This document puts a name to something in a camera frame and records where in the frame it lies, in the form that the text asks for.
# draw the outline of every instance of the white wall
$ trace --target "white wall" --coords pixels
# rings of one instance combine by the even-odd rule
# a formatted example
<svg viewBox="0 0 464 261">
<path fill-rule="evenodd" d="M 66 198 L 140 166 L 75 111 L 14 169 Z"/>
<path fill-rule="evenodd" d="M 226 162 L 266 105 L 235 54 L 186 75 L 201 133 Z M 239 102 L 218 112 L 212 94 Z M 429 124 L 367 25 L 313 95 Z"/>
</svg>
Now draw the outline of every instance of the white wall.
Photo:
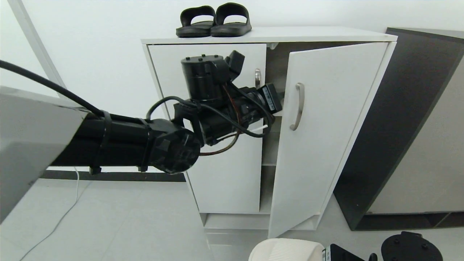
<svg viewBox="0 0 464 261">
<path fill-rule="evenodd" d="M 45 75 L 6 0 L 0 2 L 0 59 Z M 7 70 L 0 70 L 0 85 L 58 97 L 55 91 Z"/>
<path fill-rule="evenodd" d="M 174 35 L 185 8 L 217 8 L 226 1 L 23 2 L 69 90 L 111 113 L 143 117 L 159 97 L 140 39 Z M 246 5 L 253 26 L 335 25 L 378 32 L 388 26 L 464 30 L 464 1 L 458 0 L 237 2 Z M 162 111 L 154 117 L 163 117 Z"/>
</svg>

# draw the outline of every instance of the black robotic arm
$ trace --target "black robotic arm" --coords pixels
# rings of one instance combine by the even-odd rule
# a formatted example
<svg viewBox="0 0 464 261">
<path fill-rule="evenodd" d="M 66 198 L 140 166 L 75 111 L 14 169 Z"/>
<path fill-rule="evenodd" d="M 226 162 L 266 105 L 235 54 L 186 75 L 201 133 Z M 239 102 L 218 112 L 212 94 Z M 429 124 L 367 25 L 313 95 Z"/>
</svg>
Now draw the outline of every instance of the black robotic arm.
<svg viewBox="0 0 464 261">
<path fill-rule="evenodd" d="M 199 156 L 229 149 L 242 133 L 263 137 L 274 122 L 273 113 L 282 109 L 272 84 L 237 88 L 232 82 L 240 74 L 245 57 L 233 51 L 219 55 L 187 57 L 181 61 L 190 99 L 165 97 L 153 105 L 145 118 L 132 118 L 101 111 L 70 91 L 23 68 L 1 61 L 1 68 L 19 73 L 64 94 L 91 113 L 73 139 L 51 166 L 90 166 L 98 174 L 101 166 L 138 166 L 146 171 L 154 166 L 166 173 L 186 171 Z M 177 100 L 172 120 L 150 119 L 153 111 L 167 100 Z M 263 134 L 247 130 L 262 118 L 268 125 Z M 193 130 L 184 126 L 184 119 Z M 201 153 L 205 144 L 215 145 L 227 137 L 233 142 L 216 153 Z"/>
</svg>

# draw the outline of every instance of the black slide sandal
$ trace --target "black slide sandal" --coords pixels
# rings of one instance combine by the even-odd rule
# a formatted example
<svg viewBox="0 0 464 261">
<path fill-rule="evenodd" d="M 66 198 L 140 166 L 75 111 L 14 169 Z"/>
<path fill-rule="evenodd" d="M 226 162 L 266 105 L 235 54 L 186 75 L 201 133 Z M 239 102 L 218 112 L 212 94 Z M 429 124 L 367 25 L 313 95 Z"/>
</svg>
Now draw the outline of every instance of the black slide sandal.
<svg viewBox="0 0 464 261">
<path fill-rule="evenodd" d="M 192 19 L 200 15 L 211 15 L 212 21 L 202 21 L 192 24 Z M 194 38 L 210 36 L 210 29 L 215 25 L 214 9 L 211 6 L 193 7 L 180 13 L 182 27 L 175 30 L 180 38 Z"/>
<path fill-rule="evenodd" d="M 246 23 L 234 22 L 224 24 L 229 15 L 241 15 L 246 17 Z M 248 10 L 236 3 L 226 3 L 218 7 L 216 11 L 216 25 L 211 28 L 211 36 L 237 37 L 251 31 L 250 15 Z"/>
</svg>

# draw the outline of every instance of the cabinet handle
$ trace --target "cabinet handle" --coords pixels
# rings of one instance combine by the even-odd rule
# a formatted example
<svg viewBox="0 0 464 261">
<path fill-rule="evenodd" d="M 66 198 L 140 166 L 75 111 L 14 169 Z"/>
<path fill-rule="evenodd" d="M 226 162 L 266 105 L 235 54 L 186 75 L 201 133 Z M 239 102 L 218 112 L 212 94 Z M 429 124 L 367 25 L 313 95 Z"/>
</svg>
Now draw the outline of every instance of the cabinet handle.
<svg viewBox="0 0 464 261">
<path fill-rule="evenodd" d="M 256 89 L 261 88 L 261 70 L 260 69 L 255 70 L 255 87 Z"/>
<path fill-rule="evenodd" d="M 290 125 L 290 129 L 292 131 L 296 131 L 296 129 L 298 128 L 298 125 L 300 125 L 301 115 L 303 114 L 303 107 L 304 107 L 304 84 L 297 83 L 296 89 L 298 90 L 300 99 L 298 103 L 298 114 L 296 115 L 295 124 Z"/>
</svg>

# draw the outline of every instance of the robotic arm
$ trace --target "robotic arm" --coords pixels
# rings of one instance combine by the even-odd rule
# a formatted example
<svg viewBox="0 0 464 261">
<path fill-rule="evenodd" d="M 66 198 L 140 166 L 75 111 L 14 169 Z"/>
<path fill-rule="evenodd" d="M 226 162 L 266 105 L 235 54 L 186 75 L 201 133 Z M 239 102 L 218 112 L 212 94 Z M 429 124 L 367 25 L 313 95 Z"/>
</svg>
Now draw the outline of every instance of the robotic arm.
<svg viewBox="0 0 464 261">
<path fill-rule="evenodd" d="M 63 87 L 16 65 L 0 67 L 28 77 L 75 101 L 2 87 L 0 89 L 0 215 L 2 222 L 48 166 L 154 166 L 169 174 L 188 170 L 199 156 L 222 153 L 240 134 L 261 138 L 269 133 L 273 113 L 282 110 L 274 85 L 238 88 L 245 57 L 233 51 L 219 55 L 187 57 L 181 61 L 190 99 L 164 97 L 145 118 L 101 111 Z M 153 111 L 176 100 L 171 120 L 151 119 Z M 265 118 L 263 134 L 247 130 Z M 184 119 L 192 124 L 189 130 Z M 234 137 L 224 149 L 201 153 Z"/>
</svg>

